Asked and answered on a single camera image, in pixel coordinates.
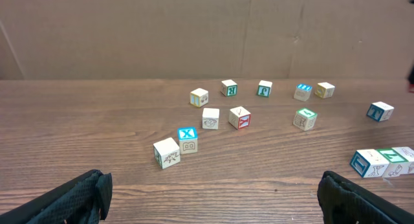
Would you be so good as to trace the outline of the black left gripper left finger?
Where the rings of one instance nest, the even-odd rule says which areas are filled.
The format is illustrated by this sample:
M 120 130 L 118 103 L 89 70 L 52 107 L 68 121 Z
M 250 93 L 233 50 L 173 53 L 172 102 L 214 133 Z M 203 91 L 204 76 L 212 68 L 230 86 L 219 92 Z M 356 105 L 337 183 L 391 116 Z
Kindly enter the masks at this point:
M 112 194 L 112 175 L 93 169 L 1 214 L 1 223 L 99 223 L 107 218 Z

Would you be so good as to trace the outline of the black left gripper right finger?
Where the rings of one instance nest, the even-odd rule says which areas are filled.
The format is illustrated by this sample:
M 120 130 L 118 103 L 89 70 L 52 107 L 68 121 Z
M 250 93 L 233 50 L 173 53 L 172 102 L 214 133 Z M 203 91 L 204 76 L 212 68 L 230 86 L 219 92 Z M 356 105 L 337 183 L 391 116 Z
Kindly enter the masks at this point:
M 333 172 L 317 190 L 325 224 L 413 224 L 413 214 Z

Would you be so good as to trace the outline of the wooden cube with hook drawing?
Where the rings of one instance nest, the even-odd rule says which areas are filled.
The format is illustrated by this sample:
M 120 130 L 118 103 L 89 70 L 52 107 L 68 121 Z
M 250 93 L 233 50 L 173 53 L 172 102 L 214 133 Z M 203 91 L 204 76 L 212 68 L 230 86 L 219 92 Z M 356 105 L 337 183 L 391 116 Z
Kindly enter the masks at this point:
M 361 177 L 382 177 L 389 161 L 374 149 L 356 150 L 349 165 Z

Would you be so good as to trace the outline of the wooden cube ice cream drawing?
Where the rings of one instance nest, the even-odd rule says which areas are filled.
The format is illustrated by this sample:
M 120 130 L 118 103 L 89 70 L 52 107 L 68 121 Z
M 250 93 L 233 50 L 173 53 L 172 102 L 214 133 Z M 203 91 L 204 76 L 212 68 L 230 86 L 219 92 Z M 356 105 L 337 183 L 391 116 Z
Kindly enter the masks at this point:
M 413 150 L 408 146 L 402 146 L 402 147 L 394 147 L 393 150 L 395 150 L 397 153 L 399 153 L 403 158 L 405 158 L 407 161 L 402 163 L 402 170 L 400 172 L 400 175 L 405 174 L 412 174 L 413 173 Z

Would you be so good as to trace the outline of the green number seven cube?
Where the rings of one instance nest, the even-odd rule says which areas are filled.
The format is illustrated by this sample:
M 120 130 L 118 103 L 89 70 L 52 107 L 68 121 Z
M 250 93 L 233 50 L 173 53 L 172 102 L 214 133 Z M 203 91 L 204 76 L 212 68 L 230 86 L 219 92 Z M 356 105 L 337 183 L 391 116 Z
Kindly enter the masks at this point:
M 388 162 L 388 166 L 382 177 L 398 177 L 408 172 L 409 161 L 392 148 L 377 150 Z

